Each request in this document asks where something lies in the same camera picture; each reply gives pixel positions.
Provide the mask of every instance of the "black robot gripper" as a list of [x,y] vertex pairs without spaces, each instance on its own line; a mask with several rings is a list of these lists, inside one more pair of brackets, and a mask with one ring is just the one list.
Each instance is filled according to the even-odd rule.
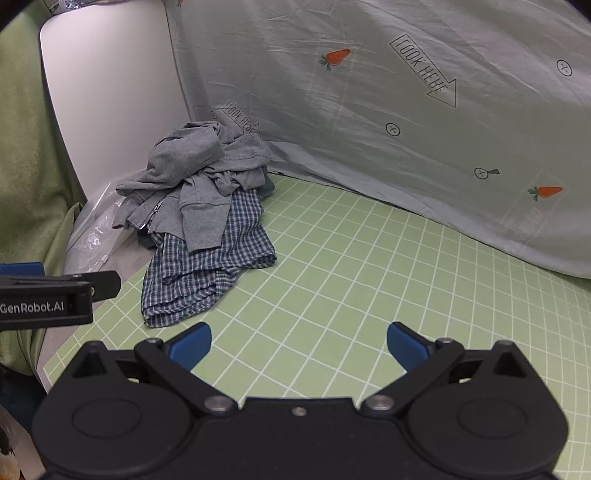
[[88,342],[33,421],[44,480],[556,480],[567,421],[517,346],[465,350],[401,323],[388,349],[407,370],[363,400],[235,400],[190,370],[198,323],[133,351]]

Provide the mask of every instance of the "blue gripper pad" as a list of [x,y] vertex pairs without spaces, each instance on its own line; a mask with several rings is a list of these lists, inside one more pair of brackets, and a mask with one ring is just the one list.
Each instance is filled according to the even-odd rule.
[[388,327],[387,340],[390,354],[407,372],[429,357],[427,347],[400,329],[396,323],[391,323]]
[[0,275],[44,277],[45,268],[40,262],[2,263],[0,264]]
[[166,342],[168,358],[191,371],[209,352],[212,346],[212,330],[207,323],[199,322]]

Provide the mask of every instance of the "pile of clothes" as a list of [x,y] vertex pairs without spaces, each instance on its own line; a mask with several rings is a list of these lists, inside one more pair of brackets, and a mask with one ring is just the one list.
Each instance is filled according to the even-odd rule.
[[142,288],[151,327],[173,325],[214,305],[241,270],[275,263],[261,225],[261,199],[275,188],[273,154],[257,134],[191,122],[152,149],[145,171],[117,186],[125,196],[113,228],[135,228],[157,247]]

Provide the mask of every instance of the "triangular cutout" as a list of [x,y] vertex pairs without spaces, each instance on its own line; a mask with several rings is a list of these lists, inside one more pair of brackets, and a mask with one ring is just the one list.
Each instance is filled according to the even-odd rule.
[[513,354],[509,352],[501,354],[499,361],[495,365],[494,373],[497,375],[507,375],[508,377],[525,377],[525,372],[521,369]]
[[90,352],[82,360],[74,374],[74,378],[94,377],[96,375],[104,375],[107,369],[100,360],[100,355],[97,352]]

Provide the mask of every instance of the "checkered fabric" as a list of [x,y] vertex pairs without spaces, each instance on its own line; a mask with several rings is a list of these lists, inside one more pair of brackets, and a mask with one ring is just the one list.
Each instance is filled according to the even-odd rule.
[[184,240],[153,234],[158,249],[142,288],[146,325],[166,327],[207,310],[234,285],[241,270],[273,265],[277,257],[260,222],[262,211],[255,189],[236,190],[218,248],[189,253]]

